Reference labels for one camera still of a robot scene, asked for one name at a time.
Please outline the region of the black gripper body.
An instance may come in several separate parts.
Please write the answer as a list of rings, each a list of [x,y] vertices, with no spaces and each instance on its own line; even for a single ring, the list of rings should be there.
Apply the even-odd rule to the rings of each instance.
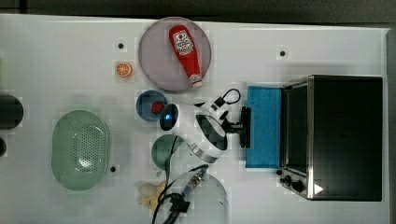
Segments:
[[[231,122],[227,120],[229,111],[224,112],[220,118],[220,126],[226,133],[242,133],[244,131],[244,121],[242,119],[237,122]]]

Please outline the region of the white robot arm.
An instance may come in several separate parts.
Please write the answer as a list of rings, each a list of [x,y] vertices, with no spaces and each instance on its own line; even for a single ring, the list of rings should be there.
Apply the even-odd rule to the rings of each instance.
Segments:
[[[165,188],[160,196],[160,203],[169,199],[171,207],[170,215],[163,224],[174,224],[181,214],[188,212],[191,203],[187,201],[187,197],[203,181],[208,166],[215,163],[228,149],[228,133],[238,133],[242,147],[249,146],[250,109],[243,107],[242,112],[245,115],[236,123],[227,120],[230,112],[231,103],[218,97],[194,105],[169,104],[161,113],[161,129],[181,138],[187,144],[188,151],[204,162],[191,170],[192,176],[180,193],[166,194],[175,181]]]

